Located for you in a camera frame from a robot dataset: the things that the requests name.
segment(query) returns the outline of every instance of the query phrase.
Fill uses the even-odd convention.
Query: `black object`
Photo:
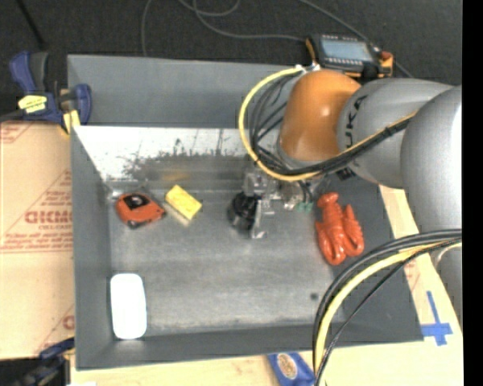
[[[344,35],[310,35],[306,45],[312,58],[323,68],[331,68],[365,80],[390,76],[382,64],[383,51],[365,40]]]
[[[243,191],[238,193],[227,209],[229,222],[242,231],[250,230],[254,225],[259,196],[248,196]]]

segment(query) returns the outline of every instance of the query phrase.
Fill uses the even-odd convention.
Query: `wire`
[[[320,350],[322,347],[319,347],[319,344],[324,344],[327,334],[328,328],[325,326],[325,322],[328,311],[332,311],[334,299],[339,296],[342,291],[340,288],[342,286],[346,288],[349,282],[353,281],[357,276],[360,276],[361,268],[363,268],[363,271],[367,271],[367,273],[372,270],[376,272],[379,269],[375,268],[379,267],[378,265],[382,265],[382,261],[377,259],[389,256],[390,254],[393,256],[394,254],[397,254],[397,251],[400,252],[399,254],[404,254],[411,251],[416,252],[418,250],[424,250],[425,248],[433,248],[433,250],[435,250],[445,247],[449,241],[457,242],[458,239],[461,239],[461,229],[426,232],[406,236],[376,248],[345,269],[329,286],[317,310],[316,320],[313,327],[313,343],[316,344],[316,347],[313,348],[313,362],[315,367],[319,367],[320,362]],[[328,322],[330,322],[333,315],[334,313],[332,312],[331,317],[327,320]]]
[[[375,295],[378,289],[382,287],[382,285],[388,279],[390,279],[394,274],[396,274],[406,263],[411,261],[413,258],[420,256],[421,254],[432,252],[441,248],[453,247],[455,244],[459,244],[460,242],[461,242],[461,238],[446,240],[438,244],[414,247],[404,252],[396,253],[394,255],[387,257],[382,261],[379,261],[371,265],[369,268],[363,270],[354,279],[352,279],[347,285],[345,285],[338,293],[338,295],[332,300],[330,307],[328,308],[328,312],[326,313],[323,319],[322,323],[323,325],[325,324],[325,328],[320,332],[320,341],[318,341],[317,339],[317,344],[315,347],[317,356],[318,356],[319,349],[324,349],[324,342],[325,342],[325,337],[327,335],[329,324],[336,310],[338,309],[338,307],[340,307],[344,299],[352,292],[352,290],[356,286],[358,286],[362,281],[364,281],[372,274],[376,273],[378,270],[382,270],[385,267],[393,264],[398,264],[384,278],[382,278],[380,282],[376,284],[376,286],[358,304],[356,309],[351,313],[351,315],[345,321],[344,325],[342,325],[342,327],[337,331],[337,333],[332,338],[331,342],[325,348],[325,352],[323,354],[322,360],[319,363],[318,363],[318,359],[314,360],[314,364],[318,363],[318,365],[316,365],[316,374],[317,374],[316,384],[319,384],[318,382],[322,379],[322,374],[324,373],[324,369],[325,369],[325,366],[327,365],[328,358],[332,353],[332,349],[334,348],[336,341],[340,338],[341,332],[344,330],[344,328],[347,326],[350,320],[356,315],[356,313],[363,307],[363,305],[365,305],[369,301],[369,299],[371,299]]]
[[[442,240],[453,239],[455,237],[461,236],[461,229],[449,229],[433,232],[423,232],[417,233],[410,236],[404,236],[391,242],[387,242],[374,250],[368,252],[364,256],[360,257],[355,263],[350,265],[348,268],[344,269],[332,282],[328,290],[322,297],[317,313],[316,320],[313,326],[313,341],[315,341],[316,336],[319,332],[321,317],[325,314],[329,302],[332,296],[338,291],[347,280],[353,277],[358,271],[369,264],[374,259],[385,256],[390,253],[397,252],[408,247],[413,247],[420,244],[432,244],[440,242]]]
[[[403,117],[402,119],[388,125],[384,129],[381,129],[377,133],[364,138],[363,140],[359,141],[358,143],[354,144],[353,146],[349,147],[348,149],[344,150],[343,152],[339,153],[334,158],[330,158],[329,160],[325,160],[323,162],[317,163],[315,165],[302,167],[300,169],[287,169],[284,170],[272,170],[264,162],[262,156],[258,154],[258,145],[257,142],[254,140],[253,137],[252,142],[250,144],[246,138],[245,133],[245,118],[247,108],[256,95],[256,93],[266,86],[269,83],[273,83],[271,86],[270,92],[267,90],[263,96],[259,99],[258,103],[256,104],[256,108],[261,107],[260,102],[264,102],[271,97],[271,91],[276,90],[275,80],[281,79],[284,76],[296,75],[301,72],[307,72],[306,68],[302,66],[297,66],[295,68],[288,68],[271,74],[264,78],[263,80],[259,81],[246,95],[244,101],[241,103],[240,113],[238,116],[238,128],[240,132],[241,141],[246,148],[247,153],[249,156],[258,164],[258,166],[269,176],[282,180],[285,182],[295,182],[298,180],[305,180],[315,177],[319,174],[329,174],[335,171],[338,171],[347,166],[352,160],[354,160],[357,156],[365,153],[370,148],[376,146],[380,142],[383,142],[390,136],[393,136],[400,130],[403,130],[407,127],[407,124],[416,114],[416,112]],[[250,131],[254,134],[254,128],[250,128]]]
[[[0,116],[0,123],[3,123],[4,121],[9,121],[11,119],[15,119],[21,116],[22,116],[21,110],[15,110],[14,112],[5,113]]]
[[[147,3],[145,4],[145,7],[143,8],[143,15],[142,15],[142,24],[141,24],[141,44],[142,44],[142,52],[144,56],[147,56],[147,45],[146,45],[146,24],[147,24],[147,13],[148,10],[152,4],[153,0],[147,0]],[[207,27],[209,30],[219,34],[223,35],[225,37],[230,37],[231,39],[285,39],[285,40],[291,40],[291,41],[297,41],[297,42],[304,42],[304,39],[297,37],[296,35],[284,35],[284,34],[260,34],[260,35],[240,35],[236,34],[230,31],[223,31],[222,29],[219,29],[212,24],[208,23],[204,17],[224,17],[227,16],[231,13],[233,13],[237,8],[240,6],[240,1],[241,0],[236,0],[234,4],[225,11],[222,12],[215,12],[215,11],[206,11],[206,10],[201,10],[198,7],[198,0],[192,0],[192,4],[188,4],[184,0],[177,0],[179,4],[181,4],[183,7],[186,9],[192,11],[195,13],[197,18],[200,20],[200,22]],[[367,43],[371,43],[370,39],[361,33],[359,30],[342,20],[341,18],[337,17],[332,13],[331,11],[325,10],[324,8],[317,6],[315,3],[309,1],[309,0],[295,0],[297,2],[300,2],[304,4],[305,6],[308,6],[312,8],[315,11],[318,11],[319,13],[329,17],[331,20],[335,21],[336,23],[340,24],[342,27],[350,31],[353,35],[359,37],[360,39],[366,41]],[[413,77],[409,71],[407,71],[401,64],[399,64],[397,61],[395,62],[396,67],[401,70],[403,74],[405,74],[408,77]]]

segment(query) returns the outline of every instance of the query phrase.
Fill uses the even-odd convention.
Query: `plastic lobster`
[[[315,222],[319,246],[331,265],[339,265],[347,256],[358,256],[365,248],[363,231],[350,204],[342,211],[338,193],[322,195],[317,206],[322,209],[322,222]]]

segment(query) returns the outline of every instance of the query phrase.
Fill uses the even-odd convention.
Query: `blue tape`
[[[420,330],[424,337],[433,336],[436,341],[436,346],[443,346],[448,344],[446,340],[446,335],[452,335],[452,329],[449,323],[442,323],[440,321],[440,316],[438,315],[438,311],[436,310],[435,300],[433,299],[433,293],[428,290],[427,291],[427,300],[429,301],[429,306],[431,307],[431,312],[435,317],[435,323],[429,323],[420,325]]]

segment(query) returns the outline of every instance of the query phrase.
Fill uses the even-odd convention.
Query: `yellow sponge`
[[[202,207],[201,202],[178,185],[167,193],[165,200],[188,220],[191,220]]]

